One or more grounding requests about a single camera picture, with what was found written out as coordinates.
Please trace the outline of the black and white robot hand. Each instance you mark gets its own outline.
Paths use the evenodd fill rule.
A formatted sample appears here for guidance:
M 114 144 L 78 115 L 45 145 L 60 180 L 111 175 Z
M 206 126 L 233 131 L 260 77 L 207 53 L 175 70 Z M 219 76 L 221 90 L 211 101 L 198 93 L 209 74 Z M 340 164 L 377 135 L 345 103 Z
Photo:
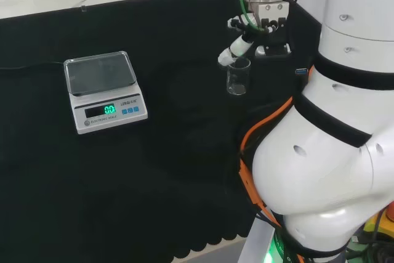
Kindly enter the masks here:
M 218 64 L 227 67 L 252 50 L 254 57 L 282 57 L 291 53 L 287 18 L 290 5 L 287 1 L 241 1 L 241 14 L 227 21 L 227 27 L 239 31 L 237 37 L 218 56 Z

